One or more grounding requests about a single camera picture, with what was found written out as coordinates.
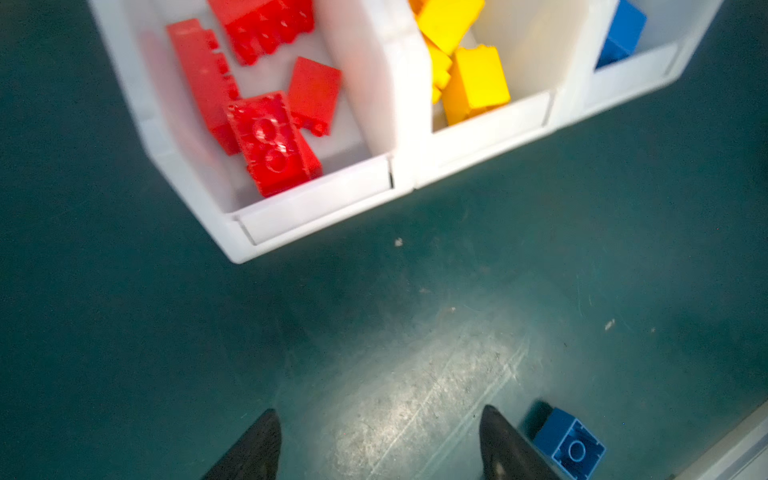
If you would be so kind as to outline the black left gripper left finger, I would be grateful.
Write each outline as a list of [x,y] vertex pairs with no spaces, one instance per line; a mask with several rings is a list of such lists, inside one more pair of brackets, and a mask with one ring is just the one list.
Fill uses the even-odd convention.
[[280,418],[265,410],[206,472],[204,480],[276,480],[282,447]]

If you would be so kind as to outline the yellow lego brick bottom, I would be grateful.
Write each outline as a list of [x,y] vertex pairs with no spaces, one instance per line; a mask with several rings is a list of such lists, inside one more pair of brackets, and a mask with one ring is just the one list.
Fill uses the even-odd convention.
[[452,55],[478,19],[484,0],[411,0],[421,33],[440,51]]

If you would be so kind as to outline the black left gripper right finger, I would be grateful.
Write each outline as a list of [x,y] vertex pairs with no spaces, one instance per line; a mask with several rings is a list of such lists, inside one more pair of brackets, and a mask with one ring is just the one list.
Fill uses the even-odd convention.
[[534,447],[492,405],[485,405],[479,425],[483,475],[487,480],[558,480]]

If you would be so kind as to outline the blue lego brick bottom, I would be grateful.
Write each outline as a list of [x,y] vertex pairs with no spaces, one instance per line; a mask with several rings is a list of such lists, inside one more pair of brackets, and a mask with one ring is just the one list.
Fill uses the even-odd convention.
[[533,441],[570,479],[589,480],[606,453],[600,442],[575,416],[555,408]]

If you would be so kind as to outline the long red lego brick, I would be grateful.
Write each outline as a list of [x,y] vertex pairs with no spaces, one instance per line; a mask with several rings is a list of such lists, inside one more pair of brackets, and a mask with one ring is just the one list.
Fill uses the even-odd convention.
[[243,66],[315,28],[312,0],[209,0],[208,5]]

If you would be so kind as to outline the blue lego brick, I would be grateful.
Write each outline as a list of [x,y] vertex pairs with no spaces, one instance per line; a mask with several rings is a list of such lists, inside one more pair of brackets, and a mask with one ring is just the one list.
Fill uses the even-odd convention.
[[606,453],[600,442],[575,416],[555,408],[533,441],[570,479],[589,480]]
[[596,68],[621,61],[637,48],[647,16],[634,4],[620,0],[606,36]]

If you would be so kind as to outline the yellow lego brick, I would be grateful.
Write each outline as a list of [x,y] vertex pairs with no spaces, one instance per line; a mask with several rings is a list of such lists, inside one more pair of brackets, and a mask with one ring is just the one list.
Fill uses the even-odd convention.
[[440,51],[452,55],[478,19],[484,0],[411,0],[421,33]]
[[424,38],[432,65],[432,104],[437,104],[447,84],[450,82],[450,69],[453,64],[449,55],[440,50],[427,37]]

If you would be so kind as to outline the yellow lego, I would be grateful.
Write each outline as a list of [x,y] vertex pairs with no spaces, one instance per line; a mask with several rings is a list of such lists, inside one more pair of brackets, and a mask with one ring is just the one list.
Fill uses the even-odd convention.
[[459,47],[453,56],[450,80],[442,103],[449,126],[511,101],[499,52],[494,46]]

